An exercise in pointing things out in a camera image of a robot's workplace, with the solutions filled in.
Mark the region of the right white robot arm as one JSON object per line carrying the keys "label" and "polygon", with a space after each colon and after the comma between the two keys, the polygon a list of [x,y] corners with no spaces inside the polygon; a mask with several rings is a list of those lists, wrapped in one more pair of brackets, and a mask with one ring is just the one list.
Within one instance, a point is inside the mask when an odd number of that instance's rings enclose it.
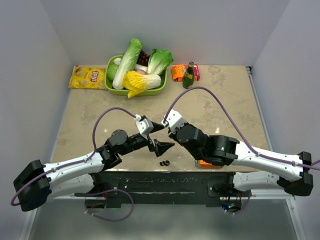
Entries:
{"label": "right white robot arm", "polygon": [[249,148],[243,141],[225,135],[207,135],[189,123],[169,126],[168,136],[184,147],[195,160],[213,166],[244,166],[257,171],[237,172],[217,190],[233,197],[252,189],[282,189],[285,193],[306,197],[314,187],[309,172],[312,156],[281,154],[261,148]]}

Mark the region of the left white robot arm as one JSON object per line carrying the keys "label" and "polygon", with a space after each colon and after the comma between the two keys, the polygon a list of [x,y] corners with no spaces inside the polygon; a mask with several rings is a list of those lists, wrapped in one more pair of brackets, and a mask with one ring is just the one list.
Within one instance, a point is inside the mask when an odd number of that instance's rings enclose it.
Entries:
{"label": "left white robot arm", "polygon": [[148,147],[157,157],[164,154],[174,144],[152,140],[150,134],[167,128],[168,120],[160,124],[145,116],[137,115],[135,124],[138,133],[128,136],[122,129],[115,130],[104,145],[87,155],[58,163],[43,164],[40,160],[30,162],[13,181],[16,191],[12,206],[20,206],[28,212],[42,206],[54,189],[60,184],[86,174],[99,173],[112,169],[122,162],[121,157],[133,151]]}

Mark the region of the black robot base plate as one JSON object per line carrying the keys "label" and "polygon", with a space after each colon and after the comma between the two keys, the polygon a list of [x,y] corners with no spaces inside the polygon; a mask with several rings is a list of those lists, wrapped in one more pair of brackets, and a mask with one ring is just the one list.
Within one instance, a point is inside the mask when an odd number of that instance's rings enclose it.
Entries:
{"label": "black robot base plate", "polygon": [[85,197],[91,207],[94,202],[106,208],[120,208],[122,204],[132,202],[155,205],[205,205],[220,207],[221,198],[247,197],[248,191],[241,193],[230,187],[227,191],[218,191],[233,181],[232,172],[142,172],[142,171],[104,171],[85,174],[61,183],[54,188],[49,198],[74,195]]}

